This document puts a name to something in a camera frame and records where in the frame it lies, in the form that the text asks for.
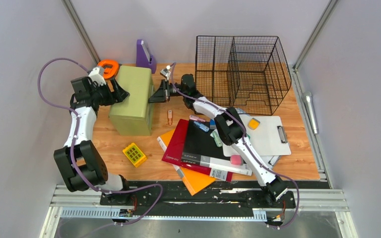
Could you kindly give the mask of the green drawer cabinet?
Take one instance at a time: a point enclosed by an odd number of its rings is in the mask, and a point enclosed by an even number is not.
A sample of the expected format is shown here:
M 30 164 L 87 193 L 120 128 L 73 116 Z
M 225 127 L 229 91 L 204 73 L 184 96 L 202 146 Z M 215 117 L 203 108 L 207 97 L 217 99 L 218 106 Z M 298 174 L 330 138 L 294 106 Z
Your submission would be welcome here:
M 151 69 L 122 65 L 116 81 L 129 96 L 111 105 L 110 122 L 122 136 L 150 136 L 154 110 L 148 102 L 154 91 Z

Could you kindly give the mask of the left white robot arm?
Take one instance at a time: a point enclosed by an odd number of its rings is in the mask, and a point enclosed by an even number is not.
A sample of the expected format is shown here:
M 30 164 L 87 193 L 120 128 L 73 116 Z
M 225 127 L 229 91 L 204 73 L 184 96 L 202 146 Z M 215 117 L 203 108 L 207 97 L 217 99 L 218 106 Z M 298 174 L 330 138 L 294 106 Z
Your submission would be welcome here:
M 113 193 L 120 205 L 128 204 L 132 191 L 121 175 L 108 172 L 107 166 L 92 143 L 93 128 L 101 106 L 123 102 L 129 92 L 110 79 L 98 83 L 90 76 L 71 81 L 74 93 L 70 100 L 71 128 L 63 148 L 54 151 L 54 160 L 62 178 L 71 192 L 94 189 Z

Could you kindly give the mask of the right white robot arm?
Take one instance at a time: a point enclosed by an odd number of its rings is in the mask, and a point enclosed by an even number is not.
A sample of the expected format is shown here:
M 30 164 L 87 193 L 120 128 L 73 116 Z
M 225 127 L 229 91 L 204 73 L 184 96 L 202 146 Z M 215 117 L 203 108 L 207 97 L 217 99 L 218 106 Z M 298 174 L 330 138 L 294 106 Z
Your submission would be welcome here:
M 188 109 L 213 119 L 221 141 L 231 146 L 242 157 L 254 173 L 257 182 L 264 191 L 264 202 L 276 207 L 283 201 L 288 187 L 280 175 L 269 168 L 250 143 L 247 130 L 236 109 L 221 107 L 203 96 L 196 88 L 192 74 L 185 74 L 181 82 L 173 83 L 172 78 L 165 77 L 159 88 L 149 97 L 149 103 L 164 103 L 170 97 L 182 96 Z

